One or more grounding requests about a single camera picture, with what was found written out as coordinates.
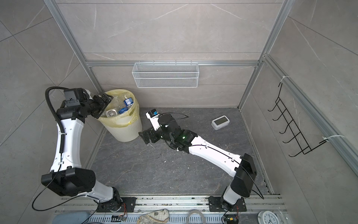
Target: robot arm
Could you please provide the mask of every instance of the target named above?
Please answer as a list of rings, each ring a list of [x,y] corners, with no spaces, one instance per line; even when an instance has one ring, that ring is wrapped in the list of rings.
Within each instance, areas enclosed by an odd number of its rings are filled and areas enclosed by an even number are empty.
[[[249,197],[256,178],[257,171],[250,155],[240,156],[227,152],[207,141],[196,133],[181,129],[170,114],[159,114],[155,109],[146,114],[152,123],[152,128],[140,132],[139,135],[148,144],[160,139],[177,151],[200,156],[223,169],[233,177],[221,197],[223,208],[231,210],[241,197]]]
[[[92,170],[82,169],[79,159],[81,132],[85,118],[89,115],[99,118],[113,99],[105,93],[90,96],[88,90],[82,88],[64,90],[65,100],[57,110],[64,129],[59,125],[55,159],[49,174],[42,175],[41,183],[59,196],[85,196],[94,199],[104,211],[117,211],[122,205],[118,191],[96,180]],[[61,150],[61,138],[64,147]]]

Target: white alarm clock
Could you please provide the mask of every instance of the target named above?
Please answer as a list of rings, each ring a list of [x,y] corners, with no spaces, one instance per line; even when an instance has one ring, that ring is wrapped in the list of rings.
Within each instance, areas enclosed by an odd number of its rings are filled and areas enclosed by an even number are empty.
[[[258,216],[259,224],[280,224],[277,216],[271,211],[261,211]]]
[[[213,126],[213,128],[215,130],[219,130],[220,128],[223,128],[225,126],[227,126],[229,124],[230,120],[227,118],[227,116],[221,116],[218,117],[217,119],[214,119],[211,121],[211,126]]]

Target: yellow plastic bag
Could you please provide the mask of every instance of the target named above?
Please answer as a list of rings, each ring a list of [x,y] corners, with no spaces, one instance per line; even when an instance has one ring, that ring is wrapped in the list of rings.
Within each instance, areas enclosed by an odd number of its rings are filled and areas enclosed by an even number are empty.
[[[135,121],[139,119],[139,104],[132,92],[124,89],[116,89],[116,90],[110,90],[106,92],[106,94],[113,96],[113,100],[106,107],[105,111],[110,110],[112,108],[119,108],[120,106],[123,106],[124,105],[123,96],[126,99],[132,98],[133,105],[129,110],[115,117],[107,118],[101,116],[100,118],[98,118],[98,120],[102,124],[104,124],[105,126],[109,126],[111,128],[124,128],[130,124],[133,124]]]

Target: gray tile wall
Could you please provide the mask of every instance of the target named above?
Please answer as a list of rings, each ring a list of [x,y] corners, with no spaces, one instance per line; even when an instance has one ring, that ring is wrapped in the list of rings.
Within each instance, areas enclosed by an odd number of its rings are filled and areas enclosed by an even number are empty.
[[[309,2],[295,3],[270,54],[358,149],[358,2]]]
[[[200,67],[197,88],[137,88],[132,67],[93,67],[105,91],[128,89],[141,107],[236,107],[253,67]]]
[[[281,0],[58,0],[88,60],[257,60]],[[94,67],[140,106],[237,106],[253,68],[201,67],[198,88],[138,89],[129,67]]]
[[[353,0],[297,0],[270,52],[356,148],[357,9],[357,1]],[[282,117],[272,120],[280,116],[277,108],[268,111],[275,105],[279,81],[264,66],[243,109],[275,193],[283,196],[294,223],[357,222],[358,178],[330,143],[306,155],[289,157],[300,149],[294,140],[282,142],[291,139],[292,134],[279,133],[286,124]],[[285,87],[280,96],[309,145],[315,147],[323,134]],[[302,137],[299,142],[305,145]]]
[[[280,79],[264,66],[244,105],[248,130],[267,172],[274,192],[281,194],[293,223],[354,223],[358,218],[358,178],[328,142],[308,154],[295,155],[300,148],[275,106]],[[308,144],[313,148],[323,134],[292,95],[283,87],[280,97]],[[300,144],[306,144],[298,137]]]
[[[0,2],[0,74],[0,223],[51,223],[53,210],[31,208],[57,143],[44,92],[50,86],[95,89],[42,0]],[[64,95],[55,90],[50,98],[56,109]],[[82,163],[100,129],[97,120],[86,120]],[[45,191],[35,207],[48,208],[59,199]]]

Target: white wire basket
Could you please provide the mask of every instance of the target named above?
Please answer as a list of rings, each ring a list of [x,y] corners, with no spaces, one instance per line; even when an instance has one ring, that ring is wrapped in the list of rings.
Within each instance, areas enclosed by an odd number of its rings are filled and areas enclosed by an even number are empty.
[[[199,65],[194,62],[139,62],[132,74],[138,88],[198,87]]]

